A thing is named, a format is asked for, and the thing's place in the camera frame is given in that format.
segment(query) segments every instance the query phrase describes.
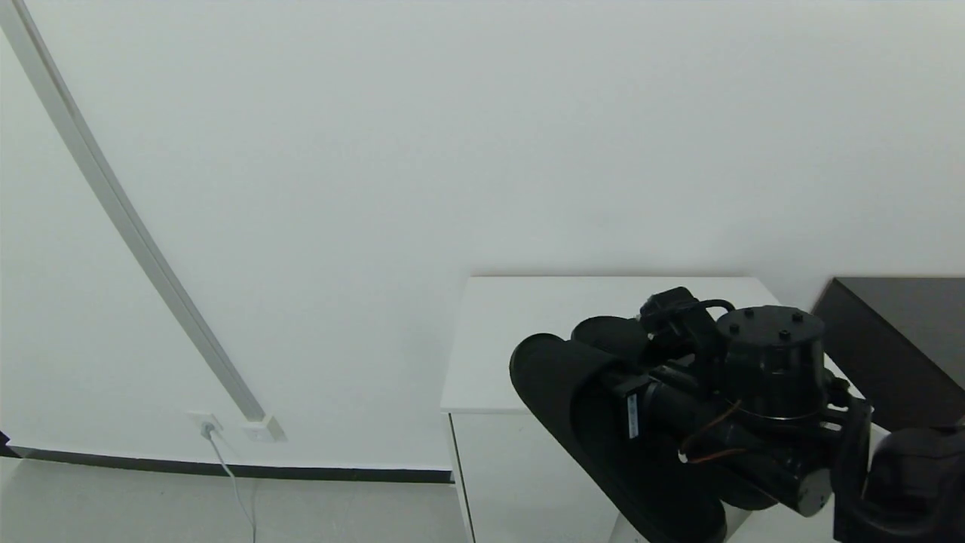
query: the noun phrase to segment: orange wire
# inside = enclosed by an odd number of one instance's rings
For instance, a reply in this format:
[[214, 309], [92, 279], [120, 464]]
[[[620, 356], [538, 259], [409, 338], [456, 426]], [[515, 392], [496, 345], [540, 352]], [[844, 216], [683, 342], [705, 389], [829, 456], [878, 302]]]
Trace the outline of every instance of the orange wire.
[[727, 450], [722, 450], [722, 451], [719, 451], [719, 452], [715, 452], [715, 453], [713, 453], [713, 454], [708, 454], [708, 455], [706, 455], [706, 456], [702, 456], [701, 458], [697, 458], [697, 459], [694, 459], [694, 460], [689, 460], [689, 459], [688, 459], [688, 460], [687, 460], [687, 464], [699, 464], [699, 463], [701, 463], [701, 462], [706, 462], [706, 461], [708, 461], [708, 460], [714, 460], [714, 459], [717, 459], [717, 458], [724, 458], [725, 456], [732, 456], [732, 455], [734, 455], [734, 454], [740, 454], [740, 453], [742, 453], [742, 452], [747, 452], [747, 449], [746, 449], [746, 448], [729, 448], [729, 449], [727, 449]]
[[683, 440], [683, 442], [680, 444], [680, 452], [686, 453], [686, 452], [687, 452], [687, 449], [690, 448], [690, 445], [691, 445], [691, 443], [692, 443], [692, 441], [693, 441], [694, 439], [696, 439], [696, 438], [700, 437], [701, 435], [703, 435], [703, 433], [706, 432], [707, 430], [709, 430], [709, 429], [713, 428], [714, 426], [720, 424], [722, 420], [724, 420], [724, 419], [727, 418], [728, 416], [731, 416], [731, 414], [733, 414], [733, 412], [737, 411], [737, 408], [739, 408], [739, 407], [740, 407], [740, 400], [737, 400], [736, 402], [733, 403], [733, 405], [731, 406], [730, 409], [724, 411], [722, 414], [720, 414], [719, 416], [717, 416], [717, 418], [714, 418], [714, 419], [711, 420], [710, 422], [707, 422], [706, 425], [705, 425], [703, 428], [701, 428], [700, 430], [698, 430], [698, 431], [694, 432], [693, 434], [691, 434], [690, 436], [688, 436], [687, 439]]

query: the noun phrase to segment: cabinet top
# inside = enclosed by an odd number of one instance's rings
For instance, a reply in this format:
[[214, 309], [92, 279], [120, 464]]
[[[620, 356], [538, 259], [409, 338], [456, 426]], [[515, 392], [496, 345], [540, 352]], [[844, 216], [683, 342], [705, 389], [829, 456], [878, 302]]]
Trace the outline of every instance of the cabinet top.
[[[442, 411], [527, 413], [510, 383], [510, 355], [520, 341], [539, 332], [569, 338], [576, 325], [596, 315], [631, 317], [651, 294], [678, 286], [698, 299], [723, 298], [737, 307], [778, 303], [753, 277], [471, 277]], [[826, 364], [841, 374], [830, 359]]]

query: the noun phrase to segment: white wall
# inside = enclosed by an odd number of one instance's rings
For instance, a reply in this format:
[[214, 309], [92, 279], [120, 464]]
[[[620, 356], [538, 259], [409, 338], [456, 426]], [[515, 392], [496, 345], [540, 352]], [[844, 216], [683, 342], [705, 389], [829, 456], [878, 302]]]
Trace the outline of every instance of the white wall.
[[28, 4], [290, 442], [234, 428], [6, 49], [15, 443], [206, 459], [181, 412], [210, 409], [239, 461], [445, 467], [471, 272], [748, 273], [808, 306], [965, 271], [965, 5]]

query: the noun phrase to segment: wall outlet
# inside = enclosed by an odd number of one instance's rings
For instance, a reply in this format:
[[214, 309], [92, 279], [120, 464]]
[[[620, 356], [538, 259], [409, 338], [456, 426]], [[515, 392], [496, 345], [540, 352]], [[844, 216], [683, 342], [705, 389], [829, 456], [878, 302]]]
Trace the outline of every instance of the wall outlet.
[[192, 422], [194, 422], [194, 425], [198, 427], [199, 432], [201, 431], [201, 427], [206, 422], [210, 422], [211, 424], [214, 424], [214, 429], [217, 430], [218, 432], [224, 430], [224, 427], [221, 426], [221, 423], [218, 422], [218, 419], [214, 417], [214, 414], [205, 413], [201, 411], [189, 411], [187, 413], [187, 417], [190, 418]]
[[281, 424], [274, 415], [266, 415], [261, 422], [246, 422], [241, 425], [244, 435], [248, 439], [258, 443], [280, 443], [286, 442], [285, 432], [282, 431]]

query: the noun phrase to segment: white cable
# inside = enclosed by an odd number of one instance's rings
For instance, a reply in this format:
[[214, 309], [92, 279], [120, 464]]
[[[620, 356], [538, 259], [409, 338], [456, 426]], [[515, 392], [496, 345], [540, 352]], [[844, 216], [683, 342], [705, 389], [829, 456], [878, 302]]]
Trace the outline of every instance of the white cable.
[[255, 529], [255, 521], [252, 519], [251, 515], [248, 514], [248, 509], [245, 509], [244, 503], [241, 501], [241, 493], [238, 492], [238, 481], [234, 478], [234, 473], [228, 468], [228, 464], [225, 464], [225, 459], [221, 457], [221, 451], [218, 450], [218, 445], [214, 442], [211, 437], [211, 432], [214, 431], [214, 425], [210, 422], [205, 423], [202, 427], [201, 435], [211, 443], [211, 448], [214, 449], [214, 454], [218, 456], [218, 462], [221, 463], [221, 467], [224, 468], [225, 473], [232, 480], [232, 486], [234, 486], [234, 498], [238, 500], [238, 506], [241, 507], [241, 512], [244, 513], [244, 518], [248, 519], [248, 524], [251, 525], [251, 543], [256, 543], [255, 538], [257, 537], [257, 530]]

